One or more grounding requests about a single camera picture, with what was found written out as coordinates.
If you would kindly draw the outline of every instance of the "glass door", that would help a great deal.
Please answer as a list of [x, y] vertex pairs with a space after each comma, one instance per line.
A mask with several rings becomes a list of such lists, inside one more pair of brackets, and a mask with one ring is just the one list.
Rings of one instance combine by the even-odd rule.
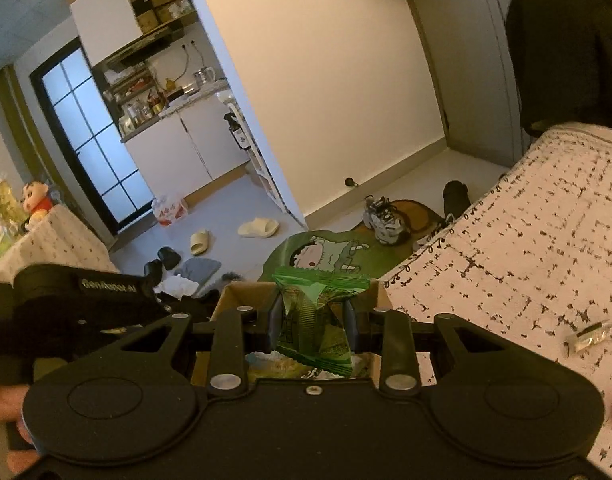
[[52, 133], [113, 234], [150, 209], [152, 193], [120, 142], [79, 40], [31, 74]]

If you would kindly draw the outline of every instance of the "gray floor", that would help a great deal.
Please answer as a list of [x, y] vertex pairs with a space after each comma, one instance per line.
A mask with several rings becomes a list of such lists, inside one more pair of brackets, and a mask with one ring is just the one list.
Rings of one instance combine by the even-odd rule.
[[[445, 150], [386, 186], [379, 195], [391, 200], [417, 200], [443, 215], [441, 191], [446, 182], [464, 182], [471, 200], [476, 200], [504, 171], [506, 168], [502, 166]], [[358, 203], [324, 227], [336, 232], [346, 231], [361, 220], [362, 208], [363, 204]], [[280, 223], [278, 233], [267, 239], [241, 238], [237, 228], [256, 216], [277, 219]], [[169, 227], [155, 225], [113, 253], [111, 259], [121, 272], [141, 275], [144, 264], [156, 258], [162, 246], [174, 248], [184, 259], [190, 257], [190, 237], [199, 229], [211, 232], [211, 248], [204, 256], [221, 261], [220, 272], [238, 272], [250, 280], [261, 275], [263, 263], [277, 245], [302, 230], [291, 216], [282, 214], [265, 192], [244, 176], [195, 206], [187, 218]]]

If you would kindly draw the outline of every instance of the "white blanket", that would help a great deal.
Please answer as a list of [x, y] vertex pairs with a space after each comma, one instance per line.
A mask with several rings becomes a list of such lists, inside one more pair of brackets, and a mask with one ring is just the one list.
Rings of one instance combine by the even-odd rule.
[[551, 129], [452, 233], [385, 279], [393, 305], [418, 321], [453, 312], [589, 378], [606, 421], [588, 458], [612, 475], [612, 339], [571, 357], [564, 346], [612, 319], [612, 130]]

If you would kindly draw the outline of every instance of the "clothing hanging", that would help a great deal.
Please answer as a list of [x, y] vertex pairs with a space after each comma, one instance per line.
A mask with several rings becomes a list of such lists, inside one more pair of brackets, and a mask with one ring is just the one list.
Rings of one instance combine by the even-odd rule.
[[506, 33], [522, 126], [612, 128], [612, 0], [512, 0]]

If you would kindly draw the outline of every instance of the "tablecloth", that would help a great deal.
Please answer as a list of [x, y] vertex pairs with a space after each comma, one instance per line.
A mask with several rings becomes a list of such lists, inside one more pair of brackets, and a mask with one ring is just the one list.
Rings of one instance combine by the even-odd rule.
[[12, 283], [31, 264], [119, 272], [105, 245], [66, 206], [56, 205], [0, 258], [0, 282]]

